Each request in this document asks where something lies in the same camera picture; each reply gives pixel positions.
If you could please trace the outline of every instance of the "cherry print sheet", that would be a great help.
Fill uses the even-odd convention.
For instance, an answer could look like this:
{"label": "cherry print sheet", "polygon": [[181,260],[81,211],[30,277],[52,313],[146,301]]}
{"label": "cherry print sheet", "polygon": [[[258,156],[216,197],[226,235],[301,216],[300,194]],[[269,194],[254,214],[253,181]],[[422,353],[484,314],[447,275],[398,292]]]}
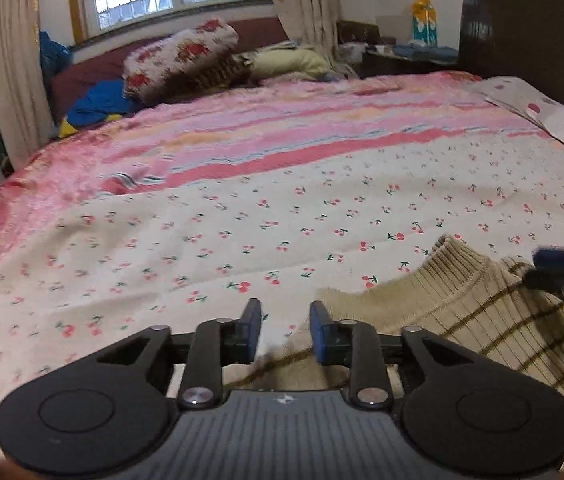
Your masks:
{"label": "cherry print sheet", "polygon": [[0,190],[0,400],[248,298],[264,306],[262,356],[318,289],[403,276],[444,233],[492,258],[564,245],[564,146],[464,79],[229,92],[43,150]]}

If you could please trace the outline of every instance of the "floral pillow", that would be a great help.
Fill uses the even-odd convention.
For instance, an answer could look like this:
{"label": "floral pillow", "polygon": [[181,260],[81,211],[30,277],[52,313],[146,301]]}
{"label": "floral pillow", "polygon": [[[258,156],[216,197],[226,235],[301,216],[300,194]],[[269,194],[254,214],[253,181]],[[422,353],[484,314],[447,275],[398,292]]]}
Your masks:
{"label": "floral pillow", "polygon": [[214,18],[134,50],[124,60],[124,94],[148,106],[158,104],[178,79],[188,80],[223,60],[238,39],[224,20]]}

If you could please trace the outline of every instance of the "blue folded cloth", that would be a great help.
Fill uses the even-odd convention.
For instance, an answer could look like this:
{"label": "blue folded cloth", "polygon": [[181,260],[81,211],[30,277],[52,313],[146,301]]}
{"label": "blue folded cloth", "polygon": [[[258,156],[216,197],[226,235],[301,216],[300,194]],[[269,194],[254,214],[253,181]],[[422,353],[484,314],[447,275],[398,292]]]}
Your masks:
{"label": "blue folded cloth", "polygon": [[459,55],[456,49],[449,46],[419,45],[395,45],[393,53],[411,61],[439,61],[449,64],[457,62]]}
{"label": "blue folded cloth", "polygon": [[100,81],[87,94],[78,99],[66,115],[67,122],[74,128],[90,126],[103,121],[111,114],[130,114],[138,105],[122,93],[124,81]]}

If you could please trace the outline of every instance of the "beige sweater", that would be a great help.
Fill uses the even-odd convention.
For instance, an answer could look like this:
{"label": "beige sweater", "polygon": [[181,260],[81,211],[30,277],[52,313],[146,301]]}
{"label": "beige sweater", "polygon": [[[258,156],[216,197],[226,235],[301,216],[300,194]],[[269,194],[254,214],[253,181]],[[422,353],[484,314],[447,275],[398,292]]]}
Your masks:
{"label": "beige sweater", "polygon": [[[361,294],[327,289],[318,294],[334,319],[352,318],[396,334],[407,324],[486,355],[564,395],[564,303],[521,286],[530,264],[513,258],[494,262],[463,242],[438,240],[414,273]],[[259,360],[244,376],[230,367],[230,387],[311,390],[344,384],[347,370],[315,363],[308,330],[290,337],[280,354]],[[391,373],[396,383],[396,374]]]}

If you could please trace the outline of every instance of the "gray ribbed panel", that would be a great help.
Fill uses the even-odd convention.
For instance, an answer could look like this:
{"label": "gray ribbed panel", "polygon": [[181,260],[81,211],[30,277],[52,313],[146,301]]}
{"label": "gray ribbed panel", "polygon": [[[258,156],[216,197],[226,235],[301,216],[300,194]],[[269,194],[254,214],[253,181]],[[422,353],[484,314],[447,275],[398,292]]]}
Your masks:
{"label": "gray ribbed panel", "polygon": [[[207,412],[187,412],[144,463],[116,480],[452,480],[422,458],[388,415],[350,407],[336,391],[237,390]],[[555,473],[536,477],[550,480]]]}

